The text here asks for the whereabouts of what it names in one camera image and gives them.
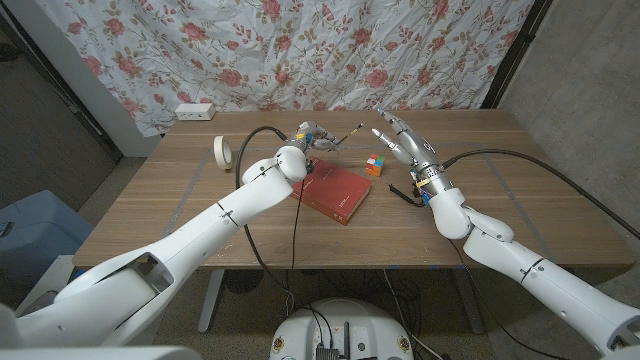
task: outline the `blue bin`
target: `blue bin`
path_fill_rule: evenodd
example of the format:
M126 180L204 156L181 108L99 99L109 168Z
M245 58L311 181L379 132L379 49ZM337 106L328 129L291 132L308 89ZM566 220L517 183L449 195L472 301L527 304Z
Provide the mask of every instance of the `blue bin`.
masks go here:
M73 255L93 226L51 191L44 190L0 210L0 223L13 222L0 238L0 271L35 285L58 255Z

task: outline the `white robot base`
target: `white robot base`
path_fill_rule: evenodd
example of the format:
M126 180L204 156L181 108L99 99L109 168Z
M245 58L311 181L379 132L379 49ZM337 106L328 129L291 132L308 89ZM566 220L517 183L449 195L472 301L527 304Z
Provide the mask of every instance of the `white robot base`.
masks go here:
M271 343L269 359L324 360L338 359L338 356L340 359L353 360L413 359L407 332L380 308L346 298L319 300L311 304L311 308L316 311L317 321L312 310L302 308L278 327ZM333 336L333 351L330 351L329 332Z

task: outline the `table leg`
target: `table leg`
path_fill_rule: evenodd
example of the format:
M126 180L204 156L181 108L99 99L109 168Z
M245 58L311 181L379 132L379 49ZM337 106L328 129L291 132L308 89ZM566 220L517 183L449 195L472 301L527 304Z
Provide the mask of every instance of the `table leg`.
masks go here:
M478 308L478 302L471 288L471 282L464 270L455 269L451 270L453 275L453 281L458 288L458 294L462 300L464 311L469 319L469 326L474 334L480 335L484 333L484 326L482 325L482 316L480 315L480 309Z
M202 304L202 311L200 312L200 320L198 321L198 331L201 334L206 334L211 330L211 323L213 321L216 305L218 304L218 294L220 293L220 287L222 286L223 276L224 270L211 271L209 286L207 286L207 293L204 296L204 303Z

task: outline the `rubik's cube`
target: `rubik's cube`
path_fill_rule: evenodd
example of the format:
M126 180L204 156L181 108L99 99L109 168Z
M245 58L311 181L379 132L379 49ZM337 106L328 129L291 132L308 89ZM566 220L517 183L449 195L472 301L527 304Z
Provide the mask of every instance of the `rubik's cube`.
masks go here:
M373 176L380 176L380 171L382 171L382 164L384 163L384 158L382 156L378 156L376 154L371 154L369 160L367 160L367 174Z

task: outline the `wooden table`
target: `wooden table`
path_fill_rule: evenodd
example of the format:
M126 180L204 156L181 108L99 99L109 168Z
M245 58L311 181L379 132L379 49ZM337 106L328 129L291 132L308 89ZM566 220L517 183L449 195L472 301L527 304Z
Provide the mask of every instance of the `wooden table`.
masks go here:
M550 162L514 118L500 110L397 111L435 147L441 161L478 148L521 151ZM409 168L398 163L369 129L392 135L374 111L218 113L212 121L177 122L147 159L73 258L91 267L156 241L176 230L235 188L233 171L220 170L213 138L225 135L237 151L246 135L261 125L289 134L315 120L342 137L365 127L337 152L310 154L371 179L371 193L343 226L302 205L296 239L296 268L454 267L460 259L436 230L429 208L416 208L389 191L392 183L409 193ZM249 144L245 170L271 157L281 146L271 132ZM364 175L371 153L385 156L380 178ZM511 226L516 240L566 266L628 266L634 257L600 213L562 181L524 160L503 155L460 160L447 170L467 204ZM252 235L265 262L291 265L291 240L297 201L293 198L255 219ZM204 266L255 269L259 265L244 231L239 231Z

